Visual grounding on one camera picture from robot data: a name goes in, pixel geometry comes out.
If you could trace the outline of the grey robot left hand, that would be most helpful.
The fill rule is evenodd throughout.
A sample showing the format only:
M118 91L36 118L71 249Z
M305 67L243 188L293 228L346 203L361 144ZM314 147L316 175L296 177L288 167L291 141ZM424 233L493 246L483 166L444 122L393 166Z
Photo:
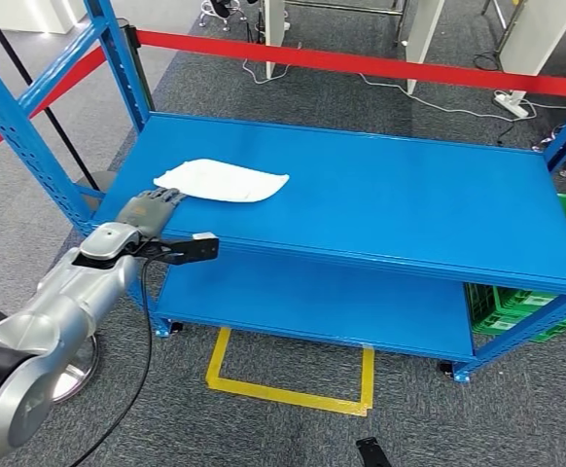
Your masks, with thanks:
M135 227L144 237L157 237L184 198L178 189L144 191L131 198L115 221Z

